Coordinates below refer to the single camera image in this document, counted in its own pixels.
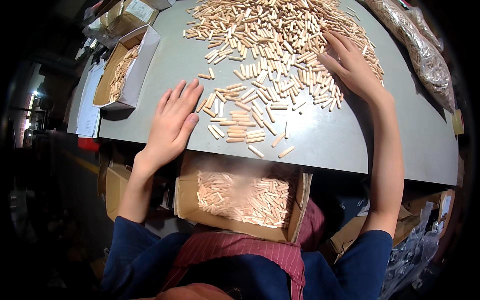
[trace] hand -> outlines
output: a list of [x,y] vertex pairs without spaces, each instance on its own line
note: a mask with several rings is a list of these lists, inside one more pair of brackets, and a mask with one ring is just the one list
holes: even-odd
[[356,45],[335,31],[324,33],[323,36],[335,49],[343,66],[326,53],[320,54],[318,60],[328,70],[334,71],[352,92],[367,102],[387,92]]
[[136,165],[147,176],[152,176],[182,153],[198,122],[198,115],[192,111],[204,86],[195,78],[182,93],[185,84],[182,80],[174,90],[168,89],[163,94],[156,107],[147,145],[135,157]]

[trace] fingernail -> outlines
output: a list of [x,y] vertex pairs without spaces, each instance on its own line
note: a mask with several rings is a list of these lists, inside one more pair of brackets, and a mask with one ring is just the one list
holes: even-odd
[[199,118],[197,114],[193,114],[192,116],[190,116],[190,119],[189,119],[189,121],[192,122],[193,124],[196,124],[198,120]]

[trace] blue shirt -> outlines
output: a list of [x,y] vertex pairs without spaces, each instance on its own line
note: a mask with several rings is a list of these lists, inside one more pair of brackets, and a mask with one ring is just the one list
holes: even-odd
[[[104,295],[113,299],[155,297],[189,236],[172,233],[161,239],[141,224],[118,216],[102,280]],[[319,252],[302,252],[303,298],[377,299],[391,249],[392,237],[372,230],[360,235],[332,268]],[[288,275],[259,255],[193,265],[177,286],[197,282],[216,286],[234,299],[290,299]]]

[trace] tape roll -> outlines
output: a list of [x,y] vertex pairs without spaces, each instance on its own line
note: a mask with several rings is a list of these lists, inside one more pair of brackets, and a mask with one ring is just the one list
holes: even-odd
[[464,134],[465,126],[463,124],[462,112],[457,109],[452,116],[453,132],[455,135]]

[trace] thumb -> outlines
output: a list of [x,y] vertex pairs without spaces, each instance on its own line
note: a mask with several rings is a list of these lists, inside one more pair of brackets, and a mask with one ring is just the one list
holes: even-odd
[[195,125],[198,123],[198,119],[198,115],[194,112],[188,115],[188,117],[185,119],[185,122],[183,122],[179,135],[175,139],[176,143],[179,143],[182,145],[182,147],[185,147],[190,133],[192,133]]
[[343,74],[347,71],[342,67],[338,61],[328,54],[321,53],[318,55],[318,60],[321,62],[329,71],[334,71],[338,76],[342,77]]

